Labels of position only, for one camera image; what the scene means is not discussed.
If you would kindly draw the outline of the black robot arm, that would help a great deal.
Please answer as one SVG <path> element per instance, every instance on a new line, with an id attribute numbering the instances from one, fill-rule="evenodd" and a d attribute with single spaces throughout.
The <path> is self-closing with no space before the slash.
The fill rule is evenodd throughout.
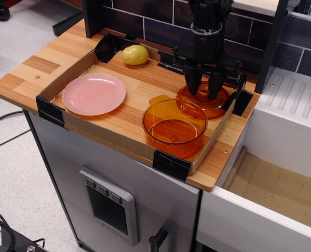
<path id="1" fill-rule="evenodd" d="M 196 95 L 202 76 L 208 77 L 208 99 L 213 100 L 225 82 L 238 87 L 241 83 L 241 61 L 224 50 L 226 20 L 233 1 L 189 1 L 193 21 L 190 48 L 172 49 L 174 64 L 182 65 L 188 91 Z"/>

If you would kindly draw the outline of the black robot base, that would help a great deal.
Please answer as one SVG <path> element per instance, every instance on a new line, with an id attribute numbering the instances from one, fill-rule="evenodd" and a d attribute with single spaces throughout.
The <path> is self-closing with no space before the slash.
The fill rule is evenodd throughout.
<path id="1" fill-rule="evenodd" d="M 0 251 L 47 251 L 45 239 L 30 240 L 13 230 L 0 214 Z"/>

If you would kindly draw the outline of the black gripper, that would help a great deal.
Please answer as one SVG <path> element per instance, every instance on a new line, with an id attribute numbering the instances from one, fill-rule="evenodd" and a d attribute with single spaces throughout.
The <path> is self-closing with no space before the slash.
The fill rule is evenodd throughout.
<path id="1" fill-rule="evenodd" d="M 186 86 L 193 96 L 197 94 L 201 85 L 202 75 L 209 77 L 209 100 L 217 97 L 226 79 L 240 79 L 241 61 L 224 50 L 224 26 L 225 23 L 208 26 L 192 23 L 192 46 L 172 49 L 175 64 L 183 66 Z"/>

